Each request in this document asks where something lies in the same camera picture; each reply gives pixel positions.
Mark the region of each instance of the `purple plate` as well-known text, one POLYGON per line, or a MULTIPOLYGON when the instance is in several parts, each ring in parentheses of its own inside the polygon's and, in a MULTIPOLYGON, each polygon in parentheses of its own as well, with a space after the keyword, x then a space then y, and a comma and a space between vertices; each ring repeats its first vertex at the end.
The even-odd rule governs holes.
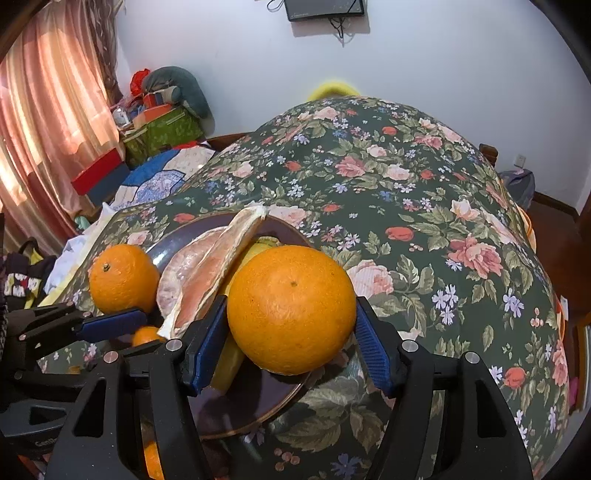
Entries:
MULTIPOLYGON (((226 226, 235 213, 212 213, 185 223, 148 250, 162 273, 174 254, 203 232, 226 226)), ((283 220, 267 217, 257 236, 274 236, 287 245, 310 244, 298 230, 283 220)), ((249 432, 282 409, 302 387, 307 374, 285 377, 261 370, 246 358, 226 393, 205 388, 198 397, 189 397, 191 412, 202 439, 214 439, 249 432)))

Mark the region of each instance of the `electrical outlet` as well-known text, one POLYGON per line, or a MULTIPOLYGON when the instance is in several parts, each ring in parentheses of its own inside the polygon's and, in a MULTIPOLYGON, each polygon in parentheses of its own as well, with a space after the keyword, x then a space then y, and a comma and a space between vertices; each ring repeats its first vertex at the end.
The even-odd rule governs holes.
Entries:
POLYGON ((525 165, 525 155, 518 154, 515 157, 515 163, 513 163, 516 167, 523 168, 525 165))

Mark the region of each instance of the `orange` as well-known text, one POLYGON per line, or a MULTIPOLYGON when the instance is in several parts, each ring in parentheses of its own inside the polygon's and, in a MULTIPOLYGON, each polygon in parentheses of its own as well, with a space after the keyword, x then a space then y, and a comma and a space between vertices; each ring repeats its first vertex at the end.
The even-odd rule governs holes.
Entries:
POLYGON ((285 245, 259 253, 236 273, 228 323, 259 367, 298 375, 330 361, 355 324, 355 291, 330 257, 285 245))
POLYGON ((160 465, 160 456, 155 442, 150 442, 144 448, 144 457, 146 459, 146 468, 148 476, 154 480, 164 480, 162 465, 160 465))
POLYGON ((153 325, 146 325, 138 328, 134 336, 131 339, 131 346, 143 345, 144 343, 151 342, 152 340, 160 340, 165 342, 166 338, 158 335, 158 327, 153 325))
POLYGON ((115 245, 102 252, 89 270, 89 290, 103 313, 139 308, 150 313, 156 304, 160 274, 137 245, 115 245))

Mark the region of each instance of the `silver pin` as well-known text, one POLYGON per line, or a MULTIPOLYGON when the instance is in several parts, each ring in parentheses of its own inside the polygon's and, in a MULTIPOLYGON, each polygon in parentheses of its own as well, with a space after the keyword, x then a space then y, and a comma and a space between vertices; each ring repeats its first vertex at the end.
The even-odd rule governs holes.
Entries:
POLYGON ((112 364, 118 358, 119 358, 119 354, 117 352, 115 352, 114 350, 111 350, 110 352, 105 353, 103 360, 108 364, 112 364))
POLYGON ((183 343, 178 338, 173 338, 172 340, 169 340, 168 342, 166 342, 166 350, 168 350, 169 352, 175 352, 176 350, 178 350, 182 346, 183 346, 183 343))
POLYGON ((407 352, 416 352, 418 350, 418 343, 414 340, 405 340, 402 342, 402 348, 407 352))
POLYGON ((466 352, 466 361, 471 364, 477 364, 480 361, 480 357, 477 353, 466 352))

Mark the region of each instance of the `floral tablecloth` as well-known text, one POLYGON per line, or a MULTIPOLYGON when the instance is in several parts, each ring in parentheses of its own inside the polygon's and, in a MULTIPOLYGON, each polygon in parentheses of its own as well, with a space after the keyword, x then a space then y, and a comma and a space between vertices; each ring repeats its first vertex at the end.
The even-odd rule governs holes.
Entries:
MULTIPOLYGON (((252 203, 269 206, 342 265, 357 294, 406 338, 440 355, 480 354, 534 472, 543 470, 568 397, 552 286, 493 168, 412 107, 344 97, 292 108, 210 160, 175 195, 115 215, 60 300, 93 309, 86 271, 106 247, 148 248, 199 215, 252 203)), ((41 364, 64 371, 95 351, 78 343, 41 364)), ((229 476, 361 479, 391 407, 352 340, 279 416, 223 441, 229 476)), ((442 408, 435 392, 435 425, 442 408)), ((432 469, 437 442, 433 430, 421 476, 432 469)))

